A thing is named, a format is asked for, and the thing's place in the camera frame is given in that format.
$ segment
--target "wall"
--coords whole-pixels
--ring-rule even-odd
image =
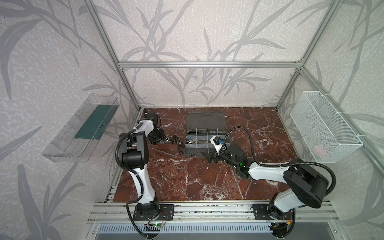
[[[94,3],[119,61],[297,61],[331,0]],[[142,106],[275,106],[292,69],[125,69]]]
[[[383,1],[344,1],[306,67],[383,153],[384,115]],[[289,113],[303,91],[313,91],[299,77],[279,114],[297,154],[312,161]],[[361,149],[329,164],[337,185],[328,196],[351,240],[382,239],[384,179]]]
[[[78,239],[135,114],[82,1],[2,1],[0,239]],[[41,155],[90,93],[120,107],[87,163]]]

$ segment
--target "metal mesh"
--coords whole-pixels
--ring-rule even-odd
[[[303,92],[291,117],[317,162],[338,162],[362,146],[360,138],[319,91]]]

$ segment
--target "brown marble tile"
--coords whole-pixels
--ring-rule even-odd
[[[254,150],[262,162],[286,162],[296,157],[275,108],[152,108],[161,118],[167,136],[177,135],[185,142],[187,113],[223,111],[228,129],[243,126],[252,135]],[[237,143],[252,158],[248,135],[241,129],[231,132]],[[172,200],[261,200],[288,189],[283,183],[241,179],[224,162],[208,164],[203,157],[181,156],[174,144],[149,146],[148,173],[160,201]],[[132,177],[123,172],[114,201],[137,197]]]

